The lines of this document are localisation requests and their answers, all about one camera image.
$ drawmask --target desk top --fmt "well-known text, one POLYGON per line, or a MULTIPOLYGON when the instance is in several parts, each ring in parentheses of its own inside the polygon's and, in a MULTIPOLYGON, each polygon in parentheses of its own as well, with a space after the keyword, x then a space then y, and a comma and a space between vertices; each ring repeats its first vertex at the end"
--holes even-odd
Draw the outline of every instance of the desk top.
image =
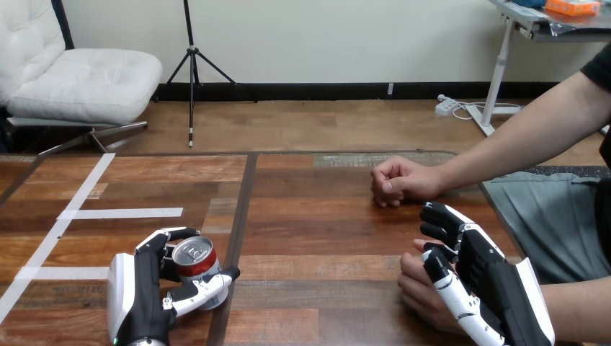
MULTIPOLYGON (((453 157, 400 154, 427 165, 453 157)), ((411 242, 422 237, 421 205, 374 205, 370 168, 391 155, 115 156, 89 183, 80 211, 182 208, 180 216, 79 219, 77 212, 62 222, 57 217, 101 159, 39 160, 0 201, 0 312, 7 313, 0 344, 108 345, 112 257, 132 252, 155 229, 191 226, 242 275, 218 309, 179 319, 173 345, 472 345, 431 329, 401 303, 399 257, 417 253, 411 242), (65 226, 59 236, 58 222, 65 226), (39 267, 20 286, 15 276, 34 253, 39 267)), ((439 201, 481 224, 508 257, 518 256, 478 186, 439 201)), ((175 284, 161 287, 164 293, 175 284)))
POLYGON ((596 16, 571 17, 544 8, 531 9, 506 0, 489 0, 520 25, 520 33, 538 42, 607 42, 611 40, 611 6, 596 16))

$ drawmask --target can lid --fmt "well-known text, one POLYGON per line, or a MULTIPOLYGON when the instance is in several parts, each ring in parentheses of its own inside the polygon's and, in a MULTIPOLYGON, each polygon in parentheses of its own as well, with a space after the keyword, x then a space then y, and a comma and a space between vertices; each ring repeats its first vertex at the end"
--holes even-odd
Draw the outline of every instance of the can lid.
POLYGON ((193 236, 176 245, 172 259, 177 265, 196 265, 212 252, 212 242, 203 236, 193 236))

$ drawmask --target chair leg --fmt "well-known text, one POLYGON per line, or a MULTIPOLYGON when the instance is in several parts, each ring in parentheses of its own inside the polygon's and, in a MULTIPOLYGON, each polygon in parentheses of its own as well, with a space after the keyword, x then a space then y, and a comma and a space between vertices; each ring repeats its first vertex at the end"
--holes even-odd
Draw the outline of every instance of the chair leg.
POLYGON ((107 136, 114 135, 116 133, 125 132, 128 130, 132 130, 134 128, 145 128, 148 126, 146 121, 140 121, 137 123, 132 123, 129 125, 118 126, 116 128, 108 128, 106 130, 96 131, 95 129, 91 129, 88 133, 85 133, 82 136, 76 137, 75 139, 71 139, 70 141, 65 142, 64 144, 60 144, 58 146, 54 146, 51 149, 45 150, 39 155, 51 155, 54 153, 58 153, 59 151, 63 151, 66 149, 73 148, 75 146, 81 144, 93 143, 101 152, 108 153, 106 148, 100 143, 99 139, 107 136))
POLYGON ((119 126, 116 128, 108 128, 106 130, 95 131, 94 134, 98 138, 104 138, 107 136, 114 135, 116 133, 121 133, 125 131, 132 130, 134 128, 146 128, 148 127, 148 123, 146 121, 139 121, 137 123, 131 123, 129 125, 119 126))
POLYGON ((67 141, 67 142, 65 142, 63 144, 60 144, 58 146, 52 147, 51 149, 45 150, 42 153, 40 153, 39 155, 51 155, 51 154, 57 153, 59 151, 63 151, 63 150, 66 150, 66 149, 73 148, 75 146, 79 146, 81 144, 86 144, 86 143, 88 143, 88 141, 87 141, 87 136, 88 135, 89 134, 86 133, 84 135, 81 135, 79 137, 71 139, 70 141, 67 141))
POLYGON ((91 140, 93 144, 95 144, 98 147, 98 149, 102 153, 108 154, 108 151, 106 150, 106 148, 99 142, 99 139, 97 139, 96 132, 94 130, 89 133, 89 139, 91 140))

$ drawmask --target masking tape line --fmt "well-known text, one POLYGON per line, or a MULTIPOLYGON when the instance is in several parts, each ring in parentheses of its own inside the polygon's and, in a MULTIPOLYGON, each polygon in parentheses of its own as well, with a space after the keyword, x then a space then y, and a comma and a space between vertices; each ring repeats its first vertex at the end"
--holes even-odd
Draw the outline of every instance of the masking tape line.
MULTIPOLYGON (((89 193, 94 189, 95 184, 104 174, 114 157, 114 154, 104 154, 102 156, 74 197, 72 197, 66 210, 78 210, 83 205, 87 196, 89 196, 89 193)), ((66 231, 71 221, 72 219, 70 218, 58 219, 43 242, 40 243, 31 256, 30 260, 27 261, 27 264, 17 273, 15 280, 13 280, 4 295, 2 295, 2 298, 0 298, 0 324, 4 321, 6 316, 8 316, 15 303, 25 292, 32 278, 37 275, 38 270, 46 261, 47 257, 49 257, 49 254, 58 243, 59 237, 63 235, 63 232, 66 231)))
POLYGON ((108 267, 41 267, 33 280, 106 280, 108 267))
POLYGON ((100 209, 65 210, 58 220, 99 220, 105 218, 177 218, 182 208, 139 208, 139 209, 100 209))

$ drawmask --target human hand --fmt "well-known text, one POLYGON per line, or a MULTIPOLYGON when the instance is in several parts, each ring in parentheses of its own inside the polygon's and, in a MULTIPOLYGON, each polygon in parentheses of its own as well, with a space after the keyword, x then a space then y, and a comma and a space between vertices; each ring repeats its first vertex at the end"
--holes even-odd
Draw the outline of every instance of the human hand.
POLYGON ((398 207, 405 198, 430 200, 443 190, 437 167, 426 167, 401 156, 393 156, 371 170, 371 192, 381 207, 398 207))
MULTIPOLYGON (((424 243, 426 241, 416 240, 414 246, 420 252, 424 252, 424 243)), ((401 297, 406 305, 426 323, 443 332, 466 335, 433 286, 424 269, 424 263, 409 253, 401 256, 398 286, 401 288, 401 297)))

